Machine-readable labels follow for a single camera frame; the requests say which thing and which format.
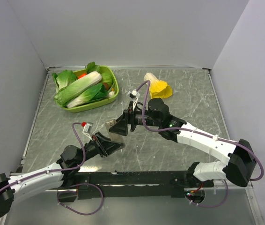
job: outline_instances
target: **bok choy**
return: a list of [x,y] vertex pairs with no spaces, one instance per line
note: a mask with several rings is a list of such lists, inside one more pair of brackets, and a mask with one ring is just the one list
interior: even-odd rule
[[108,92],[104,88],[102,83],[98,83],[95,86],[89,87],[83,93],[81,93],[78,97],[73,99],[71,102],[67,104],[67,108],[73,108],[78,105],[82,105],[90,100],[96,100],[98,98],[103,98],[107,96]]
[[52,74],[53,81],[56,84],[56,91],[58,92],[60,89],[70,85],[73,83],[77,77],[71,70],[64,70],[63,72],[56,74]]
[[99,83],[101,78],[100,73],[96,71],[91,72],[81,79],[74,81],[69,86],[60,89],[54,96],[54,100],[59,106],[64,107],[70,100],[79,96],[84,90]]

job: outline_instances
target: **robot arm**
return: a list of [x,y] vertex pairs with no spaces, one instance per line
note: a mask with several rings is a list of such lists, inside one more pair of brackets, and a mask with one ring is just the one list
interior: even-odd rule
[[[103,136],[100,132],[93,135],[88,128],[84,128],[84,131],[86,130],[84,133],[90,138],[89,143],[84,146],[86,160],[97,154],[107,157],[124,148],[121,136],[127,136],[128,125],[131,126],[130,131],[134,131],[137,125],[143,125],[142,111],[136,105],[136,102],[131,101],[128,109],[124,110],[117,120],[106,123],[110,138]],[[168,106],[160,98],[149,101],[148,110],[145,110],[145,122],[148,126],[155,126],[159,129],[172,127],[187,129],[187,131],[164,130],[159,134],[167,140],[193,146],[219,160],[212,163],[193,163],[188,169],[186,177],[183,177],[183,181],[188,183],[189,187],[196,187],[199,182],[214,179],[228,179],[238,186],[247,186],[256,161],[242,148],[235,146],[232,141],[228,143],[224,141],[225,139],[218,140],[216,135],[212,139],[207,137],[211,134],[171,115]],[[247,141],[241,139],[238,143],[251,150]],[[69,145],[56,163],[43,169],[8,178],[4,173],[0,174],[0,217],[9,212],[12,202],[23,201],[48,189],[68,187],[73,183],[72,177],[79,171],[79,168],[69,168],[77,167],[82,161],[82,149]]]
[[[131,131],[134,131],[137,125],[143,125],[141,109],[134,107],[135,105],[135,102],[130,102],[128,109],[123,111],[123,114],[116,120],[117,123],[109,129],[110,132],[126,136],[127,125],[131,125]],[[217,135],[202,131],[185,120],[171,115],[169,107],[160,98],[154,98],[148,102],[145,122],[148,126],[155,126],[159,129],[184,128],[184,130],[161,131],[159,134],[167,140],[195,147],[219,160],[212,163],[193,163],[189,170],[193,170],[194,177],[200,181],[228,179],[241,187],[248,185],[256,161],[251,154],[236,146],[234,141],[219,139]],[[240,139],[238,144],[252,151],[246,140]]]

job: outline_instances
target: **gray marble surface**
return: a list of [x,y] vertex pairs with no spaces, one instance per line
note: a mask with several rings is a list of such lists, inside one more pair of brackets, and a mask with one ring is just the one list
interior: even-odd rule
[[[72,129],[73,122],[90,121],[95,130],[107,135],[104,122],[117,118],[126,109],[129,90],[143,82],[146,72],[165,80],[173,89],[173,96],[164,99],[170,113],[211,134],[227,138],[224,123],[206,70],[201,69],[115,69],[113,70],[120,93],[111,104],[85,112],[70,113],[55,104],[55,84],[49,70],[49,79],[38,111],[28,146],[23,172],[31,172],[55,162],[63,149],[73,144],[79,146]],[[83,142],[81,127],[77,127]],[[193,162],[213,162],[215,158],[193,147],[163,139],[159,134],[137,127],[124,137],[126,147],[107,158],[96,156],[88,160],[81,171],[168,171],[186,170]]]

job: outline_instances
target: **green plastic bowl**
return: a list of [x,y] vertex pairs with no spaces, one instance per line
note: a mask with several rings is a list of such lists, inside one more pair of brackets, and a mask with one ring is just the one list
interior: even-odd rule
[[[86,72],[86,70],[83,69],[83,70],[74,71],[74,74],[77,77],[79,77],[80,75],[84,74],[85,72]],[[102,74],[102,73],[110,73],[110,74],[112,74],[113,83],[115,84],[114,85],[115,95],[113,97],[105,98],[105,99],[103,99],[101,101],[98,101],[98,102],[92,102],[92,103],[89,103],[89,104],[80,105],[80,106],[73,107],[73,108],[70,108],[70,109],[68,109],[66,107],[62,107],[62,108],[67,110],[68,112],[71,112],[71,113],[78,113],[78,112],[86,111],[86,110],[89,110],[89,109],[94,109],[94,108],[97,108],[97,107],[100,107],[100,106],[103,106],[103,105],[106,105],[108,103],[111,103],[111,102],[115,101],[116,98],[117,98],[117,95],[119,94],[119,86],[118,86],[118,83],[117,83],[117,80],[115,78],[115,75],[114,75],[113,71],[111,71],[111,69],[106,67],[106,66],[100,66],[99,73],[100,74]]]

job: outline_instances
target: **yellow toy vegetable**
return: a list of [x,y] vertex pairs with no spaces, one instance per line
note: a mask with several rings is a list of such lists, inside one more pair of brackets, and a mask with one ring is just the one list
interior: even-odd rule
[[165,81],[160,81],[152,73],[146,73],[144,81],[150,81],[151,98],[168,98],[172,95],[172,88]]

